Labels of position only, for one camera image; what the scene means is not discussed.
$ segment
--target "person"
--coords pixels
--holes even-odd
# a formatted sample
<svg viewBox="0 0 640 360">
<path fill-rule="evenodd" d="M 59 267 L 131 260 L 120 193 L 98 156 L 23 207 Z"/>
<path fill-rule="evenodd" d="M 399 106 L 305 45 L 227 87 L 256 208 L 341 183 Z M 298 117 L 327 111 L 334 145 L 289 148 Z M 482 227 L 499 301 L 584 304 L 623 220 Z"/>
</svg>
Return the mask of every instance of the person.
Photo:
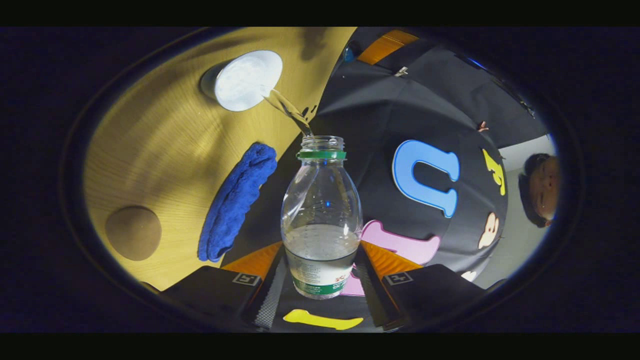
<svg viewBox="0 0 640 360">
<path fill-rule="evenodd" d="M 537 227 L 551 225 L 562 183 L 558 159 L 549 154 L 533 154 L 518 176 L 520 200 L 529 221 Z"/>
</svg>

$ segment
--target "bottle label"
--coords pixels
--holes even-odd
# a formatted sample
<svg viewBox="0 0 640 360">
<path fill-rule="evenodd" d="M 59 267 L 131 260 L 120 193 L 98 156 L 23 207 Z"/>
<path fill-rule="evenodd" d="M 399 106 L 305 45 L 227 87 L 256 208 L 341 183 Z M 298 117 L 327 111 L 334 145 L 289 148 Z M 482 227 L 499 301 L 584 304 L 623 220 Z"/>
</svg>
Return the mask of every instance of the bottle label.
<svg viewBox="0 0 640 360">
<path fill-rule="evenodd" d="M 343 258 L 317 261 L 301 258 L 287 250 L 289 268 L 296 287 L 311 295 L 342 291 L 351 273 L 355 252 Z"/>
</svg>

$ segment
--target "water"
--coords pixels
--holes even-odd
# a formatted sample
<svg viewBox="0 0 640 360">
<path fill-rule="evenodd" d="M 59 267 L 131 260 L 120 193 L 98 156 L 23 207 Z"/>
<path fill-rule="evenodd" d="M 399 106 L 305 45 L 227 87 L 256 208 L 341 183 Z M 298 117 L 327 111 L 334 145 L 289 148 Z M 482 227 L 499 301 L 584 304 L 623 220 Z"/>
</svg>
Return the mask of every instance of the water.
<svg viewBox="0 0 640 360">
<path fill-rule="evenodd" d="M 296 125 L 302 131 L 303 136 L 313 136 L 313 132 L 311 132 L 311 127 L 305 121 L 305 117 L 300 113 L 300 111 L 293 106 L 291 101 L 289 101 L 284 95 L 282 95 L 278 90 L 269 89 L 264 85 L 260 85 L 260 93 L 270 103 L 274 108 L 280 110 L 284 115 L 293 119 Z"/>
<path fill-rule="evenodd" d="M 342 292 L 359 237 L 342 227 L 311 224 L 285 233 L 289 268 L 298 293 L 324 300 Z"/>
</svg>

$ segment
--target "blue cloth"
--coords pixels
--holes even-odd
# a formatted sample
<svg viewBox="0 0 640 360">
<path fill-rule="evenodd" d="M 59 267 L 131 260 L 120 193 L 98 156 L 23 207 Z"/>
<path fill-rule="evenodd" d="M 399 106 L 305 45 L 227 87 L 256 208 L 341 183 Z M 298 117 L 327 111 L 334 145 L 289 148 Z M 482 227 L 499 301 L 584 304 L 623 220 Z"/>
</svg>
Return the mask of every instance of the blue cloth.
<svg viewBox="0 0 640 360">
<path fill-rule="evenodd" d="M 225 179 L 205 219 L 198 258 L 217 262 L 231 250 L 244 215 L 260 195 L 259 187 L 276 170 L 276 151 L 262 143 L 255 143 Z"/>
</svg>

